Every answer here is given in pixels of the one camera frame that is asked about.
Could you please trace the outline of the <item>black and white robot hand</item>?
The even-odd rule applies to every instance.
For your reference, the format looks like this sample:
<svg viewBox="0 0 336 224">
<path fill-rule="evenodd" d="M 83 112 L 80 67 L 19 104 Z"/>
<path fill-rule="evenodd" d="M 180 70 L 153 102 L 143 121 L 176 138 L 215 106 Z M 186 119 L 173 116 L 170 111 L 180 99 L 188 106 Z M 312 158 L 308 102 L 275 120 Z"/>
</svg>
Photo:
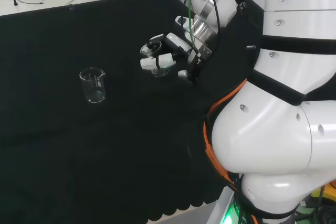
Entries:
<svg viewBox="0 0 336 224">
<path fill-rule="evenodd" d="M 175 22 L 182 27 L 183 36 L 163 33 L 150 38 L 140 49 L 140 66 L 154 76 L 161 77 L 168 74 L 177 63 L 186 63 L 188 68 L 180 70 L 178 77 L 196 83 L 202 65 L 212 55 L 207 43 L 216 37 L 217 31 L 198 16 L 178 16 Z"/>
</svg>

